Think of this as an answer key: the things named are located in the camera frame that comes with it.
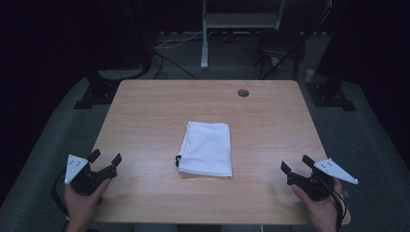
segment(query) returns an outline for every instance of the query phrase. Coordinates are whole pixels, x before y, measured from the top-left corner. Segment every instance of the table leg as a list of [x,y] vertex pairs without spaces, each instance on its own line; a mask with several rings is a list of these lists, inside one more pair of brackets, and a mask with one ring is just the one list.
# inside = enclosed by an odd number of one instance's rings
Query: table leg
[[206,21],[206,0],[202,0],[202,57],[201,69],[208,68],[208,25]]

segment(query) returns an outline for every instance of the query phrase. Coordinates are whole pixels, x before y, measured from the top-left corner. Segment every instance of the wire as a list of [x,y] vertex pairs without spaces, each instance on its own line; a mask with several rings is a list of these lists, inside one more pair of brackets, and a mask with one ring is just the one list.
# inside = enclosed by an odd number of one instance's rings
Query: wire
[[157,53],[156,51],[154,52],[154,54],[160,56],[162,59],[165,59],[165,60],[171,62],[171,63],[172,63],[173,65],[175,65],[176,67],[180,68],[183,72],[185,72],[186,74],[190,75],[190,77],[192,77],[193,79],[197,79],[193,74],[191,74],[190,72],[188,72],[187,70],[185,70],[184,68],[182,68],[181,66],[179,66],[177,63],[171,61],[170,59],[164,57],[163,55]]
[[162,70],[162,66],[163,66],[163,58],[160,56],[161,58],[161,64],[158,66],[158,70],[154,75],[154,79],[157,79],[157,76],[159,75],[160,71]]
[[[154,48],[155,48],[155,49],[171,49],[171,48],[178,47],[178,46],[180,46],[180,45],[182,45],[182,44],[184,44],[184,43],[186,43],[186,42],[188,42],[188,41],[202,38],[202,37],[197,37],[197,38],[196,38],[196,36],[197,36],[198,34],[200,34],[201,32],[202,32],[202,30],[196,32],[193,36],[191,36],[190,38],[185,39],[185,40],[170,40],[170,41],[163,42],[163,43],[161,43],[161,44],[155,46]],[[176,45],[173,45],[173,46],[162,47],[162,45],[164,45],[164,44],[173,43],[173,42],[180,42],[180,43],[178,43],[178,44],[176,44]]]
[[50,195],[54,202],[57,204],[58,208],[61,210],[61,212],[63,212],[63,214],[67,217],[69,215],[69,212],[67,211],[66,206],[63,204],[63,201],[60,199],[60,196],[57,192],[57,185],[63,182],[62,180],[60,180],[60,178],[65,172],[66,168],[63,168],[55,178],[54,183],[50,189]]
[[66,222],[64,222],[63,228],[61,229],[61,232],[65,232],[67,225],[69,224],[69,220],[66,219]]
[[[323,186],[326,187],[326,189],[328,190],[329,194],[332,196],[332,198],[334,198],[335,200],[335,204],[336,204],[336,208],[337,208],[337,225],[336,225],[336,231],[338,231],[338,229],[341,226],[341,222],[344,220],[344,218],[346,217],[346,213],[347,213],[347,206],[346,206],[346,202],[344,201],[343,197],[341,197],[340,194],[338,194],[334,189],[331,189],[325,181],[323,181],[322,178],[320,178],[318,175],[314,175],[315,179],[318,180]],[[340,201],[337,200],[335,194],[337,195],[337,197],[343,202],[344,205],[344,212],[343,212],[343,207],[341,206]]]

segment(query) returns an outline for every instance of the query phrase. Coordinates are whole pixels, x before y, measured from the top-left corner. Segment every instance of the chair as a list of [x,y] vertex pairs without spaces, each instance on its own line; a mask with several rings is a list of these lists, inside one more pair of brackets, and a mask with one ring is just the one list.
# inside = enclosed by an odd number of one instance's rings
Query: chair
[[[332,8],[332,0],[286,0],[282,22],[278,30],[263,32],[257,49],[262,57],[259,79],[266,79],[283,61],[293,61],[294,80],[298,79],[299,62],[305,58],[306,40],[325,20]],[[278,62],[262,76],[265,57],[277,57]]]

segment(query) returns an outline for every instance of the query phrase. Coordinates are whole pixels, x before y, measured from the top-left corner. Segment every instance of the black cable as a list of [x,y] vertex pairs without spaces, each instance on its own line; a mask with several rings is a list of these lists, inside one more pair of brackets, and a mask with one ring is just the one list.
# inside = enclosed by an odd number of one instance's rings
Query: black cable
[[69,224],[69,220],[66,219],[66,222],[64,222],[63,228],[61,229],[61,232],[66,232],[67,225]]
[[[340,194],[338,194],[334,189],[331,189],[325,181],[322,180],[322,178],[320,178],[318,175],[314,175],[315,179],[318,180],[324,187],[326,187],[326,189],[328,190],[329,194],[332,196],[332,198],[335,200],[335,205],[336,205],[336,209],[337,209],[337,225],[336,225],[336,231],[338,231],[341,227],[341,222],[344,220],[344,217],[346,216],[346,212],[347,212],[347,206],[346,206],[346,202],[344,201],[344,199],[340,196]],[[341,206],[341,203],[339,200],[337,200],[335,194],[338,196],[338,198],[343,202],[344,204],[344,212],[343,212],[343,208]]]
[[69,212],[66,206],[63,204],[63,201],[60,199],[60,196],[58,195],[58,192],[57,192],[57,185],[62,182],[60,178],[65,172],[66,172],[66,168],[63,168],[63,170],[61,170],[59,174],[57,175],[57,177],[55,178],[54,183],[50,190],[50,195],[51,195],[51,198],[54,200],[54,202],[57,204],[57,207],[61,210],[61,212],[63,212],[63,214],[66,217],[68,217]]
[[157,53],[156,51],[154,52],[155,55],[160,56],[162,59],[165,59],[169,62],[171,62],[173,65],[175,65],[176,67],[180,68],[182,71],[184,71],[186,74],[190,75],[193,79],[197,79],[193,74],[191,74],[190,72],[188,72],[187,70],[185,70],[184,68],[182,68],[181,66],[179,66],[177,63],[173,62],[172,60],[166,58],[165,56]]
[[157,72],[155,73],[155,75],[154,75],[154,79],[157,79],[157,76],[159,75],[159,73],[160,73],[160,71],[162,70],[162,66],[163,66],[163,58],[160,56],[160,58],[161,58],[161,64],[160,64],[160,66],[158,67],[158,70],[157,70]]

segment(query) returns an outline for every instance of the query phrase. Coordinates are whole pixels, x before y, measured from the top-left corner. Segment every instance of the dark background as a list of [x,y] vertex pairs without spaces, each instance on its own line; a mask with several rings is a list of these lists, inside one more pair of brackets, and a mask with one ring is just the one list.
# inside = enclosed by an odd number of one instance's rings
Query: dark background
[[[210,11],[268,12],[267,0],[209,1]],[[334,1],[321,31],[332,35],[319,65],[360,84],[403,160],[410,165],[406,1]],[[202,1],[0,0],[2,168],[7,196],[60,100],[87,70],[139,67],[165,33],[201,30]]]

